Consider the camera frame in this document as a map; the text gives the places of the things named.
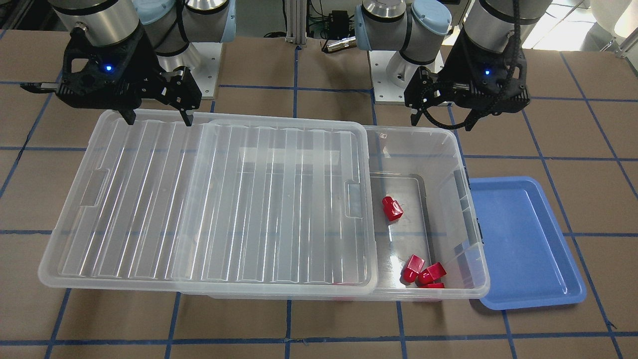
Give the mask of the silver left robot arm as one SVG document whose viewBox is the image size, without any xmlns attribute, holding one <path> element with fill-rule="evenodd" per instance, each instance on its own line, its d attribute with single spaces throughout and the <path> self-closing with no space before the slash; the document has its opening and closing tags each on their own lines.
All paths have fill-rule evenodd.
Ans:
<svg viewBox="0 0 638 359">
<path fill-rule="evenodd" d="M 438 0 L 363 0 L 354 30 L 361 50 L 394 51 L 411 64 L 402 75 L 412 126 L 426 118 L 440 129 L 471 131 L 481 118 L 522 111 L 529 102 L 522 45 L 545 14 L 549 0 L 476 0 L 444 66 L 428 70 L 453 16 Z"/>
</svg>

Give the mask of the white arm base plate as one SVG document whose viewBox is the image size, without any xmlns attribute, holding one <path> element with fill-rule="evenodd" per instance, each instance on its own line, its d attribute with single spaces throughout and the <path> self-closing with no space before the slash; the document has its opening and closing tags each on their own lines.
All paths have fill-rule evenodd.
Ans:
<svg viewBox="0 0 638 359">
<path fill-rule="evenodd" d="M 369 51 L 369 65 L 377 104 L 404 105 L 405 89 L 418 65 L 406 61 L 399 51 Z"/>
<path fill-rule="evenodd" d="M 171 56 L 158 55 L 158 61 L 166 71 L 174 70 L 182 65 L 187 66 L 201 90 L 202 98 L 214 100 L 222 50 L 222 43 L 190 43 L 180 54 Z"/>
</svg>

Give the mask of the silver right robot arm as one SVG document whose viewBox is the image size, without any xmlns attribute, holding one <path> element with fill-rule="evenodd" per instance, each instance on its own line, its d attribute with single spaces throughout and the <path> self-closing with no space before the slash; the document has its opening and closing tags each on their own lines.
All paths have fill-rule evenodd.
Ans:
<svg viewBox="0 0 638 359">
<path fill-rule="evenodd" d="M 194 44 L 224 43 L 236 35 L 234 0 L 52 0 L 70 32 L 56 83 L 26 82 L 77 109 L 116 111 L 128 125 L 145 99 L 174 108 L 193 125 L 202 91 Z"/>
</svg>

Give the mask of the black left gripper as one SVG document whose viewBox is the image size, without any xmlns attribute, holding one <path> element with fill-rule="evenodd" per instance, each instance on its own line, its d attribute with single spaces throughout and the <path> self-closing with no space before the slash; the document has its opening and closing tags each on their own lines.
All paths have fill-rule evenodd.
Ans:
<svg viewBox="0 0 638 359">
<path fill-rule="evenodd" d="M 519 36 L 512 34 L 504 38 L 504 51 L 493 52 L 478 46 L 465 30 L 461 30 L 443 69 L 437 74 L 436 82 L 428 68 L 418 67 L 405 88 L 405 105 L 411 109 L 411 125 L 419 123 L 431 106 L 435 93 L 442 102 L 451 101 L 473 110 L 466 116 L 466 131 L 472 131 L 477 122 L 488 115 L 485 110 L 505 86 L 511 64 L 514 65 L 514 73 L 506 86 L 504 98 L 491 111 L 522 111 L 530 102 L 526 86 L 527 62 L 520 48 Z"/>
</svg>

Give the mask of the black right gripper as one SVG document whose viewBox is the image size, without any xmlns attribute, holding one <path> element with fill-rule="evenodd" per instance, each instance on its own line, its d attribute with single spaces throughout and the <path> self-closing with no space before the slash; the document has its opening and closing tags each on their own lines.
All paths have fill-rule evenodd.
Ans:
<svg viewBox="0 0 638 359">
<path fill-rule="evenodd" d="M 193 125 L 193 112 L 201 104 L 191 69 L 164 71 L 141 23 L 128 37 L 105 47 L 90 43 L 88 29 L 74 27 L 59 82 L 25 82 L 20 87 L 36 94 L 55 93 L 73 108 L 120 111 L 128 125 L 135 124 L 134 110 L 143 99 L 173 107 L 187 127 Z"/>
</svg>

